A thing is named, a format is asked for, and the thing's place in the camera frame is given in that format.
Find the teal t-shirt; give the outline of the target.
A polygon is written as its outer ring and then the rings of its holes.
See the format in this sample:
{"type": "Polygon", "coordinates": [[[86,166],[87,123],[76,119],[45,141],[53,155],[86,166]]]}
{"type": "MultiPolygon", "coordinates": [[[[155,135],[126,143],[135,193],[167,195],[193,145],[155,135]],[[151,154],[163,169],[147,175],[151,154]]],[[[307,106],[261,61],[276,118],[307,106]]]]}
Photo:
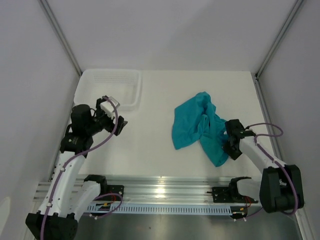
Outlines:
{"type": "Polygon", "coordinates": [[[218,116],[216,110],[207,92],[197,93],[174,109],[171,138],[176,150],[198,141],[211,163],[220,167],[229,157],[223,150],[228,135],[226,120],[218,116]]]}

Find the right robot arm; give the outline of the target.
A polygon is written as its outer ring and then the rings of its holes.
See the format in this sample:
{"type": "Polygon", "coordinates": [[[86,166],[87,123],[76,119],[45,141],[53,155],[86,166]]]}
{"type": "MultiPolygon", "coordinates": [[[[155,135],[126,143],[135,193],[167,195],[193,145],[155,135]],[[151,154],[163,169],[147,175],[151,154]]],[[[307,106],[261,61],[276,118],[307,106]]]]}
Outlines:
{"type": "Polygon", "coordinates": [[[304,207],[301,171],[295,164],[286,164],[270,153],[258,140],[259,134],[250,126],[244,127],[239,119],[225,122],[228,139],[223,151],[232,159],[247,156],[260,171],[260,177],[232,178],[228,196],[234,202],[243,198],[258,201],[265,212],[294,215],[304,207]]]}

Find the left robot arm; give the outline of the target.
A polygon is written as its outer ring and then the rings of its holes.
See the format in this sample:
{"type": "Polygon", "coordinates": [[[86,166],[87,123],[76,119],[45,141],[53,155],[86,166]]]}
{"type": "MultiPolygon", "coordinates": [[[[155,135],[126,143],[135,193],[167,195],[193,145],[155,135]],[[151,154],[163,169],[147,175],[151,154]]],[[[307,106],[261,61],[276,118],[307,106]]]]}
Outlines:
{"type": "Polygon", "coordinates": [[[96,174],[88,175],[77,194],[71,196],[88,154],[118,136],[128,123],[119,115],[119,105],[105,95],[97,99],[95,109],[87,104],[72,108],[50,187],[37,212],[29,213],[25,220],[36,240],[73,240],[91,202],[107,197],[123,202],[123,194],[112,192],[106,177],[96,174]]]}

